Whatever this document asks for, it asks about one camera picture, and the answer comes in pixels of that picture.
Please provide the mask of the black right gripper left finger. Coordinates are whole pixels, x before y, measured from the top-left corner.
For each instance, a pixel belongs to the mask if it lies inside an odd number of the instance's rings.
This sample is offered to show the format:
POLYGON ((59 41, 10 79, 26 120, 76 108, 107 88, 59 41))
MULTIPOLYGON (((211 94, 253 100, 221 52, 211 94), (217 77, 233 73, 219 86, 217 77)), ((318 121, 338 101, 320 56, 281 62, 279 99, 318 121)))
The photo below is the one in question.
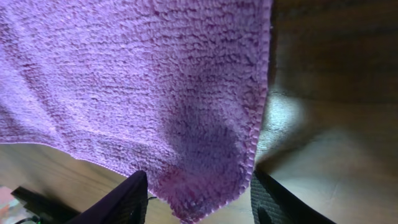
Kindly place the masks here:
POLYGON ((144 224, 147 190, 147 174, 139 170, 67 224, 144 224))

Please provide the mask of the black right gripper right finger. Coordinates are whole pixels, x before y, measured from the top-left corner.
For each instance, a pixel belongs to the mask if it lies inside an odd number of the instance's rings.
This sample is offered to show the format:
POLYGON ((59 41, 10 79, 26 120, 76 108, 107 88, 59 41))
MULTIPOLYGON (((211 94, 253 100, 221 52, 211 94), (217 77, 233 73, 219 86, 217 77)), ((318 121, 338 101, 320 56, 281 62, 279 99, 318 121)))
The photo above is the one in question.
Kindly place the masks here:
POLYGON ((253 172, 250 195, 255 224, 335 224, 265 172, 253 172))

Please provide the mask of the purple microfiber cloth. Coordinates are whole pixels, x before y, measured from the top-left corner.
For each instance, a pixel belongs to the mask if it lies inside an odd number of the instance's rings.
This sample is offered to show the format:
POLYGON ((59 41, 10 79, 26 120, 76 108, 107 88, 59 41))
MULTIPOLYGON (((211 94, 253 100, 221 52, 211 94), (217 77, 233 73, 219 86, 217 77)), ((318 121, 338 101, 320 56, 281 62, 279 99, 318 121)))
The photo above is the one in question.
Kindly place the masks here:
POLYGON ((1 1, 1 142, 129 176, 182 223, 251 180, 272 2, 1 1))

